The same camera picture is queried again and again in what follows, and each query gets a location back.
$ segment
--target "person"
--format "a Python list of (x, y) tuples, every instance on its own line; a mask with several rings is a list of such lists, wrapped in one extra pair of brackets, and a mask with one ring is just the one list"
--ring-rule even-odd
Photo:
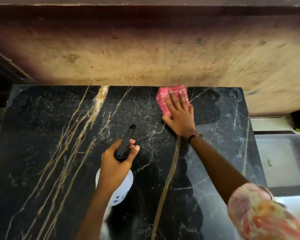
[[(187, 106), (185, 97), (173, 94), (166, 98), (171, 112), (163, 116), (164, 122), (179, 136), (190, 139), (190, 145), (203, 163), (216, 190), (227, 205), (228, 215), (244, 240), (300, 240), (300, 220), (274, 201), (264, 187), (249, 182), (203, 137), (198, 136), (194, 122), (194, 109)], [(131, 168), (140, 147), (130, 140), (128, 158), (118, 162), (114, 153), (121, 140), (116, 141), (101, 157), (101, 170), (76, 240), (99, 239), (100, 229), (112, 193), (121, 185)]]

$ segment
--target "floral sleeve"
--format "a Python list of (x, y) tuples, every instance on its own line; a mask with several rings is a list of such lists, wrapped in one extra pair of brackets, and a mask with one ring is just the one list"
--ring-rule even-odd
[(228, 202), (228, 214), (244, 240), (300, 240), (300, 220), (272, 200), (267, 189), (247, 183)]

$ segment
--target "black marble surface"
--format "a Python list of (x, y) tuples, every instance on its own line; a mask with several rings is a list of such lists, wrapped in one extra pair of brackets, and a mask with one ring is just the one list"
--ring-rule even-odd
[[(73, 239), (102, 152), (132, 123), (141, 148), (131, 168), (134, 182), (124, 201), (110, 209), (100, 239), (239, 239), (226, 205), (184, 140), (167, 184), (178, 147), (161, 120), (157, 91), (14, 86), (0, 131), (0, 239)], [(266, 185), (242, 90), (190, 87), (188, 95), (205, 139), (249, 180)]]

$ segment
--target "fingernail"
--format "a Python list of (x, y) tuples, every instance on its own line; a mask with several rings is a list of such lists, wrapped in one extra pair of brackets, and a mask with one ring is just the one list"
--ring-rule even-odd
[(138, 152), (140, 150), (140, 146), (136, 145), (133, 149), (135, 149)]

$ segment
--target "person's left hand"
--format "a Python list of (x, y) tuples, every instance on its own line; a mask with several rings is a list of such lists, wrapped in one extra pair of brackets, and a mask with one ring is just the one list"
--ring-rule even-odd
[(115, 158), (115, 152), (119, 148), (122, 139), (117, 140), (101, 156), (101, 169), (97, 187), (101, 187), (108, 193), (113, 193), (124, 181), (131, 168), (133, 159), (139, 152), (140, 147), (133, 145), (136, 141), (130, 139), (129, 147), (131, 148), (128, 158), (119, 162)]

